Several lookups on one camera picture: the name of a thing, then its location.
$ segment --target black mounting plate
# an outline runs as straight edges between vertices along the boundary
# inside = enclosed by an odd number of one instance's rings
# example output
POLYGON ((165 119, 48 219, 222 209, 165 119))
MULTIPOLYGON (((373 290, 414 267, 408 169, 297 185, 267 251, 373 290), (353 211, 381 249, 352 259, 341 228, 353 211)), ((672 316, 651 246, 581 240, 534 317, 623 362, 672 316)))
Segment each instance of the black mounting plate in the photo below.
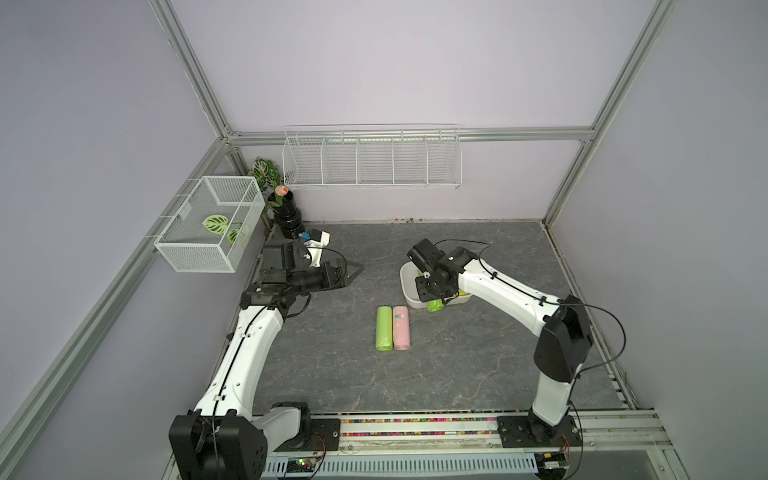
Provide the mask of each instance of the black mounting plate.
MULTIPOLYGON (((312 419, 310 435, 321 435, 326 440, 326 451, 335 452, 339 450, 339 439, 341 437, 341 420, 339 419, 312 419)), ((292 449, 281 445, 275 449, 278 452, 318 452, 323 453, 323 442, 317 437, 310 437, 310 442, 300 449, 292 449)))
POLYGON ((576 421, 570 415, 563 417, 558 425, 558 433, 550 442, 536 442, 528 434, 528 417, 526 415, 510 415, 496 417, 498 423, 498 436, 502 438, 502 447, 505 449, 526 449, 531 447, 555 447, 563 446, 563 437, 568 439, 571 448, 581 446, 581 435, 576 429, 576 421))

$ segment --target green rolled towel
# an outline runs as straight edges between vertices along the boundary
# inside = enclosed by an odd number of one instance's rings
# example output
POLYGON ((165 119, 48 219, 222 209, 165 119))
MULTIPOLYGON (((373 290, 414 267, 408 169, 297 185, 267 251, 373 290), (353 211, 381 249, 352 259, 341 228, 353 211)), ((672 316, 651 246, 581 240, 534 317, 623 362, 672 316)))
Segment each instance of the green rolled towel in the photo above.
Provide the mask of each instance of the green rolled towel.
MULTIPOLYGON (((419 270, 419 276, 424 276, 424 272, 419 270)), ((444 307, 445 304, 443 304, 442 300, 430 300, 427 302, 427 311, 429 312, 437 312, 439 310, 442 310, 442 307, 444 307)))
POLYGON ((392 307, 380 306, 376 312, 376 349, 391 350, 392 341, 392 307))

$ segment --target aluminum frame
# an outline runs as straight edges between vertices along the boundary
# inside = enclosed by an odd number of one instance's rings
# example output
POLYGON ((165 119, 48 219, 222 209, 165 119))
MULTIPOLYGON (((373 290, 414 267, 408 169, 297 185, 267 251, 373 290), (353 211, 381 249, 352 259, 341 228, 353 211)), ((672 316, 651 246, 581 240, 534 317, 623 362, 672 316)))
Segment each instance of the aluminum frame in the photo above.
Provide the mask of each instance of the aluminum frame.
POLYGON ((227 142, 215 140, 0 433, 0 480, 10 478, 20 466, 149 271, 157 258, 154 238, 165 227, 167 218, 178 210, 202 176, 214 172, 226 154, 227 142))
MULTIPOLYGON (((228 137, 233 134, 232 128, 224 117, 219 101, 216 99, 213 88, 208 83, 208 79, 203 68, 200 66, 200 62, 197 60, 197 56, 194 54, 194 50, 192 50, 189 39, 184 34, 184 29, 181 27, 174 7, 170 4, 169 0, 148 1, 154 10, 155 16, 157 16, 157 21, 160 22, 163 30, 168 35, 168 43, 176 53, 184 73, 187 74, 197 100, 200 101, 200 106, 203 108, 203 112, 205 112, 205 116, 208 118, 214 133, 219 139, 227 139, 228 141, 228 137)), ((227 153, 227 159, 235 169, 235 172, 238 175, 245 175, 248 167, 240 152, 230 146, 227 149, 227 153)))
MULTIPOLYGON (((501 437, 495 431, 495 418, 500 415, 526 416, 526 412, 369 412, 313 415, 314 419, 340 419, 339 450, 327 452, 330 458, 364 455, 381 460, 417 459, 419 455, 467 455, 468 457, 497 455, 502 458, 510 453, 552 452, 552 447, 504 449, 501 437), (436 421, 481 417, 472 421, 436 421), (360 423, 350 421, 385 419, 387 422, 360 423), (371 435, 364 433, 411 433, 444 432, 442 435, 371 435), (462 435, 462 432, 479 432, 462 435)), ((645 451, 662 480, 687 480, 680 460, 674 451, 669 435, 652 410, 597 410, 580 411, 584 435, 584 451, 645 451)), ((297 452, 274 452, 270 459, 295 457, 297 452)), ((173 457, 165 468, 163 480, 179 478, 173 457)), ((318 478, 328 475, 317 475, 318 478)), ((376 473, 356 473, 356 476, 378 476, 376 473)))
MULTIPOLYGON (((422 133, 437 134, 437 129, 425 129, 422 133)), ((340 136, 341 130, 302 131, 304 137, 335 137, 340 136)), ((382 138, 398 138, 399 134, 389 130, 355 130, 358 135, 380 136, 382 138)), ((536 141, 536 140, 581 140, 589 141, 594 135, 592 127, 509 127, 509 128, 461 128, 458 139, 465 141, 536 141)), ((282 131, 266 132, 235 132, 229 137, 234 147, 252 147, 257 145, 285 144, 286 133, 282 131)))
POLYGON ((568 168, 565 177, 563 178, 558 190, 555 192, 552 202, 547 209, 547 213, 544 215, 544 224, 548 227, 554 225, 558 215, 562 212, 565 203, 571 196, 573 189, 584 173, 584 169, 589 164, 589 161, 594 156, 594 152, 597 151, 600 143, 602 142, 606 131, 611 126, 611 122, 616 117, 616 113, 627 96, 632 82, 637 73, 643 66, 648 53, 653 48, 656 39, 661 33, 661 29, 664 24, 667 23, 674 6, 677 4, 677 0, 657 0, 654 9, 651 11, 648 20, 645 22, 640 36, 632 48, 627 61, 624 63, 624 67, 621 69, 621 73, 614 82, 611 91, 608 93, 605 102, 603 102, 597 117, 594 119, 592 128, 594 129, 594 136, 591 139, 583 140, 581 147, 579 147, 576 153, 576 158, 568 168))
MULTIPOLYGON (((155 11, 157 20, 166 31, 170 46, 182 64, 218 139, 214 141, 203 159, 190 174, 190 178, 174 195, 163 214, 155 221, 148 235, 131 254, 129 260, 32 390, 22 407, 0 432, 0 480, 9 478, 20 465, 25 453, 31 448, 55 414, 56 409, 63 402, 74 382, 131 298, 139 282, 144 278, 151 262, 156 258, 151 239, 159 233, 167 216, 179 207, 183 198, 189 193, 189 189, 194 185, 192 180, 213 173, 215 167, 224 158, 230 162, 238 174, 245 174, 248 167, 239 152, 239 147, 280 145, 285 141, 283 132, 243 133, 232 130, 169 0, 148 1, 155 11)), ((582 142, 576 158, 561 182, 543 219, 545 226, 551 226, 557 220, 568 196, 599 147, 632 81, 676 3, 677 0, 657 1, 611 92, 590 127, 470 128, 462 130, 461 141, 579 140, 582 142)), ((566 271, 567 276, 570 275, 565 265, 564 271, 566 271)), ((616 378, 622 384, 622 389, 626 389, 625 391, 629 393, 626 385, 622 383, 622 376, 616 375, 616 378)), ((627 396, 627 400, 628 402, 631 401, 631 395, 627 396)), ((618 414, 628 415, 631 412, 633 411, 621 410, 618 411, 618 414)), ((673 468, 682 471, 682 465, 680 465, 677 456, 674 456, 676 462, 672 462, 670 458, 669 455, 662 455, 659 462, 666 462, 665 465, 675 463, 677 466, 673 468)), ((675 478, 682 480, 684 477, 675 475, 675 478)))

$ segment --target black cable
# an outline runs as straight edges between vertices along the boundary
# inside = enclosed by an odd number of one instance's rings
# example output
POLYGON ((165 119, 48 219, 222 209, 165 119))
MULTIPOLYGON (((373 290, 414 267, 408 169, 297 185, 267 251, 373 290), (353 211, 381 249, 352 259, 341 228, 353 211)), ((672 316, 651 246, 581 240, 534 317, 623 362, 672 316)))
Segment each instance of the black cable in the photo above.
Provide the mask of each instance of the black cable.
POLYGON ((214 436, 214 456, 216 458, 216 476, 221 480, 221 465, 219 464, 219 449, 216 447, 216 407, 219 406, 219 401, 214 403, 214 412, 210 416, 210 434, 214 436))
POLYGON ((337 285, 330 286, 328 288, 325 288, 325 289, 322 289, 322 290, 317 290, 317 291, 318 292, 326 292, 328 290, 335 290, 335 289, 337 289, 337 288, 339 288, 341 286, 344 286, 344 279, 346 278, 346 271, 347 271, 346 257, 341 252, 338 252, 338 251, 334 250, 333 248, 328 248, 328 247, 307 247, 307 248, 316 248, 316 249, 319 249, 319 250, 328 250, 330 252, 334 252, 336 255, 341 257, 341 260, 343 260, 343 262, 344 262, 344 275, 339 279, 339 283, 337 285))
POLYGON ((611 311, 609 311, 609 310, 607 310, 607 309, 605 309, 605 308, 603 308, 601 306, 591 305, 589 303, 548 302, 546 300, 545 296, 543 296, 542 298, 538 298, 538 297, 536 297, 536 295, 531 295, 529 292, 526 292, 525 290, 523 290, 521 288, 517 288, 516 286, 512 285, 511 283, 505 282, 504 279, 498 277, 498 272, 490 271, 488 269, 488 267, 486 267, 485 264, 482 261, 482 253, 485 252, 490 247, 492 247, 492 245, 488 245, 487 247, 485 247, 482 250, 480 250, 480 253, 478 253, 478 262, 480 262, 480 266, 483 267, 483 270, 488 272, 488 275, 490 275, 493 280, 499 280, 503 284, 505 284, 506 286, 510 286, 510 287, 514 288, 515 290, 517 290, 518 292, 524 293, 525 295, 530 296, 532 299, 534 299, 534 300, 536 300, 536 301, 538 301, 540 303, 547 303, 549 305, 557 305, 557 306, 586 306, 587 308, 594 308, 596 310, 600 310, 602 312, 606 312, 608 315, 612 316, 614 318, 614 320, 616 320, 616 323, 619 325, 619 328, 621 328, 621 335, 624 337, 624 340, 623 340, 623 342, 621 344, 621 349, 619 350, 619 353, 617 353, 613 358, 605 360, 604 362, 600 362, 598 364, 595 364, 595 365, 592 365, 592 366, 588 366, 586 368, 581 369, 579 371, 577 377, 580 376, 582 373, 588 371, 588 370, 596 369, 599 366, 603 366, 603 365, 607 365, 608 363, 615 362, 616 359, 618 359, 621 356, 621 354, 624 353, 624 350, 627 348, 627 331, 624 330, 624 325, 621 323, 621 321, 618 319, 618 317, 616 317, 611 311))
POLYGON ((307 308, 308 306, 310 306, 310 300, 312 299, 312 293, 308 293, 308 294, 306 294, 306 295, 303 295, 303 296, 305 296, 305 297, 306 297, 306 302, 304 302, 304 306, 303 306, 303 307, 301 307, 301 310, 299 310, 298 312, 296 312, 296 313, 291 313, 290 315, 286 315, 286 319, 289 319, 289 318, 293 318, 293 317, 295 317, 295 316, 299 316, 299 315, 301 315, 302 313, 304 313, 304 310, 306 310, 306 308, 307 308))
POLYGON ((437 246, 439 243, 443 243, 443 242, 469 242, 469 243, 480 243, 481 245, 488 245, 489 247, 491 246, 491 244, 488 242, 479 242, 477 240, 462 240, 460 238, 445 238, 443 240, 438 240, 437 242, 434 243, 434 245, 437 246))
MULTIPOLYGON (((248 329, 253 324, 253 321, 256 320, 256 318, 266 309, 268 306, 272 306, 273 304, 281 301, 282 299, 288 297, 290 295, 283 295, 278 296, 276 299, 269 302, 267 305, 264 305, 261 307, 261 310, 257 312, 257 314, 251 319, 250 322, 248 322, 248 325, 245 327, 245 330, 243 331, 243 334, 248 333, 248 329)), ((235 349, 235 354, 232 356, 232 361, 230 362, 229 368, 227 368, 227 373, 224 374, 224 378, 221 380, 221 387, 219 387, 219 397, 221 397, 221 393, 224 391, 224 387, 227 386, 227 377, 230 376, 230 372, 232 371, 232 365, 235 363, 235 359, 237 358, 237 354, 240 352, 240 347, 243 345, 243 337, 240 337, 240 343, 237 344, 237 348, 235 349)), ((214 403, 214 410, 211 413, 210 416, 210 425, 213 429, 213 437, 214 437, 214 456, 216 457, 216 473, 218 474, 219 480, 221 480, 221 470, 220 470, 220 464, 219 464, 219 451, 216 447, 216 408, 219 406, 219 401, 217 400, 216 403, 214 403)))
POLYGON ((315 466, 315 471, 314 471, 314 472, 312 472, 312 475, 310 475, 310 477, 309 477, 307 480, 312 480, 312 477, 314 477, 315 475, 317 475, 317 472, 319 472, 319 471, 320 471, 320 466, 321 466, 323 463, 325 463, 325 461, 326 461, 326 453, 327 453, 327 452, 328 452, 328 445, 326 444, 326 440, 325 440, 325 438, 323 437, 323 457, 320 459, 320 462, 316 464, 316 466, 315 466))
POLYGON ((578 431, 581 433, 581 453, 578 455, 578 463, 576 464, 576 468, 574 468, 574 471, 567 477, 563 478, 563 480, 570 480, 571 478, 576 475, 576 472, 578 472, 578 468, 581 467, 581 459, 584 457, 584 430, 581 427, 581 417, 578 415, 578 410, 576 409, 576 405, 571 400, 568 400, 568 403, 571 404, 571 406, 574 408, 574 412, 576 413, 576 419, 578 420, 578 431))

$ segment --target white wire shelf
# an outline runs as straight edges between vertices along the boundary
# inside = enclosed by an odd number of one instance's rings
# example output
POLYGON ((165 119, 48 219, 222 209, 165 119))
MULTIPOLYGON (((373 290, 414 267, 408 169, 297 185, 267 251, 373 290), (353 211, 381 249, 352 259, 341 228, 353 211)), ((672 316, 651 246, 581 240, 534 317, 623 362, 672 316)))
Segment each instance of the white wire shelf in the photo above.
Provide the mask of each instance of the white wire shelf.
POLYGON ((155 248, 177 272, 234 273, 263 208, 255 178, 202 177, 155 240, 155 248))
POLYGON ((456 125, 287 127, 283 174, 294 189, 425 188, 462 184, 456 125))

